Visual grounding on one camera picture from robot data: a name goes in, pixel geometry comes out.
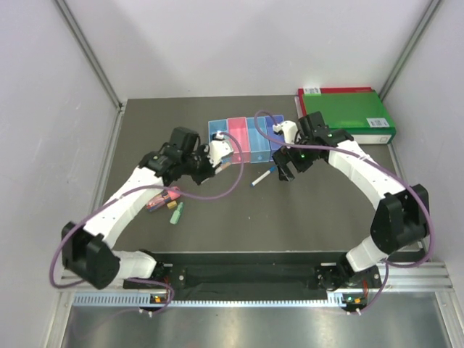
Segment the pink drawer box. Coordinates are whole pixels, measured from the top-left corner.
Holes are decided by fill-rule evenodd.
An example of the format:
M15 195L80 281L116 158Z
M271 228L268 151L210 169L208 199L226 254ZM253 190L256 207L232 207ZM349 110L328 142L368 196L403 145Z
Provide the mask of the pink drawer box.
M239 148L237 147L236 142L231 141L231 146L233 147L231 162L233 164L239 164L240 162L249 162L251 157L251 150L249 145L247 119L245 117L228 118L227 124L228 133L236 139L236 142L241 147L242 152L242 155L240 155Z

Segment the green ring binder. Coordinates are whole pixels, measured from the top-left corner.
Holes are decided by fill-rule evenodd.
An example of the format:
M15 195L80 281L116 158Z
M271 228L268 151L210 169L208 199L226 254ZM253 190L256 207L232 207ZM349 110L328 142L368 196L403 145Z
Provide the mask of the green ring binder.
M356 142L358 142L359 144L388 144L396 135L396 126L395 128L374 128L373 130L364 130L361 132L355 132L353 130L346 131L350 133L355 138Z

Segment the purple drawer box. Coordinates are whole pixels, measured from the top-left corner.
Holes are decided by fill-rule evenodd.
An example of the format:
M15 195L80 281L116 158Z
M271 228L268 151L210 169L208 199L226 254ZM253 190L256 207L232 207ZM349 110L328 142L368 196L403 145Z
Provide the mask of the purple drawer box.
M273 117L277 121L277 123L282 123L285 120L283 115L274 115ZM273 131L274 122L273 122L273 120L271 119L270 116L265 116L265 122L266 122L266 128L267 128L268 136L270 138L274 139L274 140L284 142L285 139L284 139L283 135L276 134ZM277 143L275 143L273 141L269 141L269 145L270 145L270 157L269 157L269 160L272 162L273 161L273 154L280 149L281 145L277 144Z

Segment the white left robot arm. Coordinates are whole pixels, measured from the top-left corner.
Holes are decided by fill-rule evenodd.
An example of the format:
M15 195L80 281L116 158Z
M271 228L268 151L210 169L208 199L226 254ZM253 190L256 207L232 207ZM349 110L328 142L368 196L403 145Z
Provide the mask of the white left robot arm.
M116 252L116 241L146 204L162 191L171 190L174 181L188 175L200 185L219 173L225 158L241 151L230 133L218 131L203 144L196 131L175 128L159 150L144 155L104 205L62 229L54 259L98 290L125 279L142 281L152 288L159 286L165 274L154 254L145 250Z

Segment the sky blue drawer box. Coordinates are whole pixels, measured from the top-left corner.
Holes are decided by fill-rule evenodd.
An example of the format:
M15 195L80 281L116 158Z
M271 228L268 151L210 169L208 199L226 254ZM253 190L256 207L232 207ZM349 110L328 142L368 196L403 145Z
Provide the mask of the sky blue drawer box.
M265 117L257 118L257 125L254 124L254 118L246 119L247 129L249 134L250 148L250 163L268 162L270 160L270 143L263 137L258 130L261 130L265 135L268 134Z

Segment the light blue drawer box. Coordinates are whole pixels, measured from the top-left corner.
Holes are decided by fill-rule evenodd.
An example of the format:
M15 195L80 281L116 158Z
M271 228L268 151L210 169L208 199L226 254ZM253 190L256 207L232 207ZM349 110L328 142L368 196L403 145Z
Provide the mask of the light blue drawer box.
M211 120L208 121L208 134L209 134L209 141L213 140L214 135L217 132L226 132L228 133L228 124L227 120ZM229 140L229 137L225 136L225 141L227 144L232 147L232 143ZM231 154L228 157L223 158L223 163L231 163Z

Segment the white orange pen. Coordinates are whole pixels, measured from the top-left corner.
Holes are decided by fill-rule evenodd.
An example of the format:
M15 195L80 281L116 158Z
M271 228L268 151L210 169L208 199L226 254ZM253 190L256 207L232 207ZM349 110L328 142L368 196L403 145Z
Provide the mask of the white orange pen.
M223 170L227 169L231 164L229 162L221 164L216 170L215 173L218 174L222 172Z

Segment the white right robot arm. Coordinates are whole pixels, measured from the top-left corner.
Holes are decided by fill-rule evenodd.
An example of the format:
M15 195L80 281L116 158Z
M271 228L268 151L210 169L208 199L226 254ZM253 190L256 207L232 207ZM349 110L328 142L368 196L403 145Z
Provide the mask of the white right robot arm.
M355 184L375 209L369 236L343 254L333 270L320 275L330 290L358 285L365 270L427 237L427 190L421 185L407 187L379 169L346 130L329 128L320 112L297 122L274 121L272 128L284 139L273 154L280 180L294 180L289 164L303 173L324 160Z

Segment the blue cap black highlighter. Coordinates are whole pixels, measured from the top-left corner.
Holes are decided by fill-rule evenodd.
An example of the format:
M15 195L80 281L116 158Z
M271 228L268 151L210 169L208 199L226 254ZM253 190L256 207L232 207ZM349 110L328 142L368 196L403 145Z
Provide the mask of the blue cap black highlighter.
M281 169L278 170L278 177L280 181L291 182L294 180L294 175L292 172L285 172Z

